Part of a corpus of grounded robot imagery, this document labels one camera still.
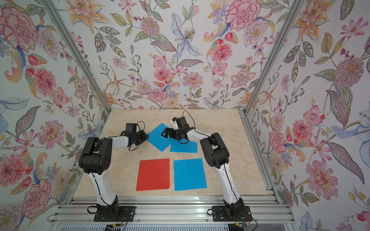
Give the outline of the blue paper sheet one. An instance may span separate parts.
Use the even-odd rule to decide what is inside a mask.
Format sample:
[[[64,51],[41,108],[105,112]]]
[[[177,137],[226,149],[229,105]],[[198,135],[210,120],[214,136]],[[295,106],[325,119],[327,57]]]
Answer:
[[[148,142],[156,147],[161,152],[165,151],[171,145],[171,141],[162,137],[164,130],[168,128],[165,124],[161,123],[152,132],[149,133]]]

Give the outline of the blue paper sheet two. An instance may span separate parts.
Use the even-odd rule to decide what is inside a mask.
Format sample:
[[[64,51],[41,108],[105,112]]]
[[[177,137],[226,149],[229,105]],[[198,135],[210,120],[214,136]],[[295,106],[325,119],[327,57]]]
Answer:
[[[197,153],[198,144],[193,141],[171,141],[170,152],[173,153]]]

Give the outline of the red paper sheet one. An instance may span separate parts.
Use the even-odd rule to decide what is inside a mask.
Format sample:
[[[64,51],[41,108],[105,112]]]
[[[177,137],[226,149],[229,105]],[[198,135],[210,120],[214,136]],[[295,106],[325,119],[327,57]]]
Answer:
[[[139,164],[137,191],[170,188],[170,159],[141,160]]]

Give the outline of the blue paper sheet three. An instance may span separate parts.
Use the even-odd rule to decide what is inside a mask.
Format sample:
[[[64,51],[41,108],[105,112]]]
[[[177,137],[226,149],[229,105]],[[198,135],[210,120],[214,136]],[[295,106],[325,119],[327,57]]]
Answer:
[[[202,159],[175,160],[173,170],[175,191],[207,188]]]

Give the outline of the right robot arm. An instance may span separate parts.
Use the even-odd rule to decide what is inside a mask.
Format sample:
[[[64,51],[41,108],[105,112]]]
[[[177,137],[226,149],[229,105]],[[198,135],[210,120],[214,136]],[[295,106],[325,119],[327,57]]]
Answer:
[[[244,202],[233,181],[229,164],[230,153],[220,134],[207,134],[196,128],[188,130],[165,128],[161,136],[167,139],[187,140],[200,144],[206,162],[215,170],[219,179],[226,209],[232,213],[242,211]]]

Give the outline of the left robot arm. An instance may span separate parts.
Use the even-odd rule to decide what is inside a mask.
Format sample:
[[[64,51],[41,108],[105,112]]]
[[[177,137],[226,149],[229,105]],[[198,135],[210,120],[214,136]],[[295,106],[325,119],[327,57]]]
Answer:
[[[118,148],[139,146],[149,135],[144,131],[128,135],[110,137],[89,137],[79,159],[79,167],[90,177],[100,207],[112,208],[116,204],[117,195],[114,193],[108,169],[112,160],[112,151]]]

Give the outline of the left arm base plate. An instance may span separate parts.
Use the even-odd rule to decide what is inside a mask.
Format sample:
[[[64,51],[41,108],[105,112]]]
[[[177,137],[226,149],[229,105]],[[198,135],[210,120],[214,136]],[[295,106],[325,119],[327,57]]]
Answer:
[[[134,206],[108,207],[97,205],[94,222],[132,222],[134,220]]]

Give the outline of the front aluminium rail frame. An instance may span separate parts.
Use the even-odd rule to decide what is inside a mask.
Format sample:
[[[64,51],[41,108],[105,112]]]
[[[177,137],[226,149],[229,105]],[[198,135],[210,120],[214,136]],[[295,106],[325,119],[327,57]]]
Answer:
[[[250,208],[252,221],[247,231],[296,231],[291,209],[273,194],[247,195],[243,202]],[[47,218],[50,231],[104,230],[112,221],[94,221],[94,197],[74,197],[70,204],[57,206]],[[221,196],[121,196],[129,221],[115,221],[118,230],[228,230],[230,221],[215,222],[211,208],[223,205]]]

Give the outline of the right table edge rail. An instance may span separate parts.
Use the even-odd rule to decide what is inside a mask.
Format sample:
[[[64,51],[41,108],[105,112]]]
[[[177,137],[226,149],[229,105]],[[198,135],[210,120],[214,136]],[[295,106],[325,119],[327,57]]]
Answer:
[[[260,150],[257,137],[256,137],[256,135],[255,135],[255,133],[253,132],[253,129],[252,129],[252,125],[251,125],[248,117],[245,115],[245,113],[242,110],[240,110],[239,113],[240,113],[240,117],[241,117],[244,129],[246,131],[246,134],[247,134],[247,137],[248,137],[253,155],[255,157],[257,166],[259,168],[259,171],[260,171],[260,174],[262,176],[265,188],[267,190],[267,195],[268,196],[274,196],[274,198],[275,198],[274,201],[277,204],[281,204],[282,200],[277,195],[276,188],[273,184],[273,181],[271,180],[268,164],[267,164],[267,162],[265,161],[265,159],[263,157],[262,151]]]

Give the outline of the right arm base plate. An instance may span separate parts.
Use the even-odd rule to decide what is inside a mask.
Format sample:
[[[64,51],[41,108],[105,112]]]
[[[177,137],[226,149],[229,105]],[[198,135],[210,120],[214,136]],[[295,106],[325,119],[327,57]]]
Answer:
[[[212,216],[214,222],[250,222],[253,221],[250,208],[244,206],[234,210],[226,206],[213,206],[207,211]]]

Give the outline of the left aluminium corner post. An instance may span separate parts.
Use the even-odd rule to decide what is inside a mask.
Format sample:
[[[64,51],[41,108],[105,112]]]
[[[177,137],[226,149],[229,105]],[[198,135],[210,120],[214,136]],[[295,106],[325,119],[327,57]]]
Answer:
[[[57,30],[60,32],[61,37],[66,42],[67,46],[70,48],[76,63],[79,65],[83,73],[86,75],[87,81],[92,87],[92,90],[94,91],[102,108],[107,112],[107,114],[110,114],[110,112],[112,111],[111,106],[109,106],[106,98],[103,95],[103,92],[99,88],[90,68],[88,67],[86,61],[84,60],[80,52],[80,49],[78,48],[78,45],[72,38],[71,33],[69,32],[67,26],[65,25],[53,1],[41,0],[41,4],[45,8],[46,12],[50,15],[51,20],[56,24]]]

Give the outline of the aluminium corner post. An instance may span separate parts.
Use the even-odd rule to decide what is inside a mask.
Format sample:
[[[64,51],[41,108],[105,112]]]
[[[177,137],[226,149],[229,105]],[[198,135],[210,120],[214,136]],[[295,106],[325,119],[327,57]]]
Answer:
[[[259,94],[259,92],[260,92],[260,90],[261,90],[261,88],[262,88],[262,86],[263,86],[271,68],[273,67],[274,62],[277,60],[277,58],[279,56],[279,52],[283,48],[285,39],[286,39],[288,33],[290,32],[296,17],[298,16],[298,13],[299,13],[302,5],[303,5],[303,2],[304,1],[293,1],[293,5],[291,6],[290,10],[288,11],[287,17],[286,17],[286,19],[284,21],[284,24],[283,24],[283,26],[280,30],[280,35],[278,36],[275,44],[273,45],[270,55],[267,57],[267,61],[266,61],[265,66],[262,69],[262,73],[260,74],[258,80],[255,81],[256,84],[252,87],[253,92],[252,92],[250,101],[247,104],[247,106],[245,107],[245,109],[243,110],[243,115],[244,116],[247,116],[248,113],[252,111],[252,108],[253,108],[253,105],[254,105],[254,103],[257,99],[257,96],[258,96],[258,94]]]
[[[53,1],[41,0],[41,4],[45,8],[46,12],[50,15],[51,20],[56,24],[57,30],[60,32],[61,37],[66,42],[67,46],[70,48],[76,63],[79,65],[83,73],[86,75],[87,81],[92,87],[92,90],[94,91],[102,108],[107,112],[107,114],[110,114],[110,112],[112,111],[111,106],[109,106],[106,98],[103,95],[103,92],[99,88],[90,68],[88,67],[86,61],[84,60],[80,52],[80,49],[78,48],[78,45],[72,38],[71,33],[69,32],[67,26],[65,25]]]

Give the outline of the right aluminium corner post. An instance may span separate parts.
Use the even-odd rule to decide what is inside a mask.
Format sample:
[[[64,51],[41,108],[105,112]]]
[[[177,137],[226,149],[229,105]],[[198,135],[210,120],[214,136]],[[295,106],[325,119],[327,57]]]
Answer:
[[[261,88],[262,88],[262,86],[263,86],[271,68],[273,67],[274,62],[277,60],[277,58],[279,56],[279,52],[283,48],[285,39],[286,39],[288,33],[290,32],[296,17],[298,16],[298,13],[299,13],[302,5],[303,5],[303,2],[304,1],[293,1],[293,5],[291,6],[290,10],[288,11],[287,17],[286,17],[286,19],[284,21],[284,24],[283,24],[283,26],[280,30],[280,35],[278,36],[275,44],[273,45],[270,55],[267,57],[267,61],[266,61],[265,66],[262,69],[262,73],[260,74],[258,80],[255,81],[256,84],[252,87],[253,92],[252,92],[250,101],[247,104],[247,106],[245,107],[245,109],[243,110],[243,115],[244,116],[247,116],[248,113],[252,111],[252,108],[253,108],[253,105],[254,105],[254,103],[257,99],[257,96],[258,96],[258,94],[259,94],[259,92],[260,92],[260,90],[261,90]]]

